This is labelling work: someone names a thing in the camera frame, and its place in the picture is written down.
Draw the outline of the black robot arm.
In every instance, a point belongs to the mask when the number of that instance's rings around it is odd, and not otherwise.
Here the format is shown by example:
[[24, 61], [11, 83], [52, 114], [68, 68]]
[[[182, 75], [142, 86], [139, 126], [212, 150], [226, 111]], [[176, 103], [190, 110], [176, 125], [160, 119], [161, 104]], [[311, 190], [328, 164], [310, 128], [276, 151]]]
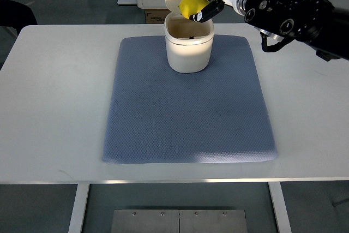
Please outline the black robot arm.
[[325, 61], [348, 59], [348, 10], [329, 0], [245, 0], [243, 7], [244, 21], [261, 31], [264, 52], [296, 40]]

